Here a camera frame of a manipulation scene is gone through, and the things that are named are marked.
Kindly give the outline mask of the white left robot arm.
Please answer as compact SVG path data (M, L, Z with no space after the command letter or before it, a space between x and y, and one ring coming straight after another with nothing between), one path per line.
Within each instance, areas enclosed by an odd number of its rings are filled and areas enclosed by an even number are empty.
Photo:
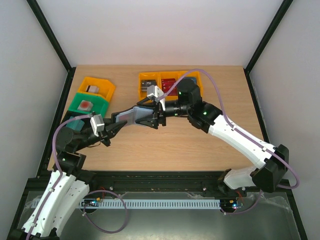
M95 174L84 170L86 156L79 150L95 143L105 146L127 124L90 113L75 116L61 123L52 139L54 169L48 184L31 216L22 228L14 229L10 240L58 240L81 200L94 191Z

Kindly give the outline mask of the black card holder wallet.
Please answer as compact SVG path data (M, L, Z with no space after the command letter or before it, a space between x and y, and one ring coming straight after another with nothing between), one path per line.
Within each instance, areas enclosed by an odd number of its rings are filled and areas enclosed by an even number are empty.
M112 121L114 123L121 122L121 121L127 121L126 125L134 125L136 123L135 120L135 110L137 109L136 106L133 106L129 109L126 109L124 111L114 112L111 114Z

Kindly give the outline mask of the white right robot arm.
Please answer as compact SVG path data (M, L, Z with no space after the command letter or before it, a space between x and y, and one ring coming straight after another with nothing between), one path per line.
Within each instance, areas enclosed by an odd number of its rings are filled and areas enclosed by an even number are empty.
M225 170L218 183L222 195L229 196L242 187L256 186L267 193L279 187L288 171L289 149L286 146L274 146L236 125L221 109L203 101L200 87L190 78L177 84L177 100L156 102L155 99L163 94L158 86L149 86L147 97L138 102L138 107L141 111L151 112L146 116L138 112L134 123L157 129L159 125L166 125L168 117L186 117L193 127L223 140L253 164Z

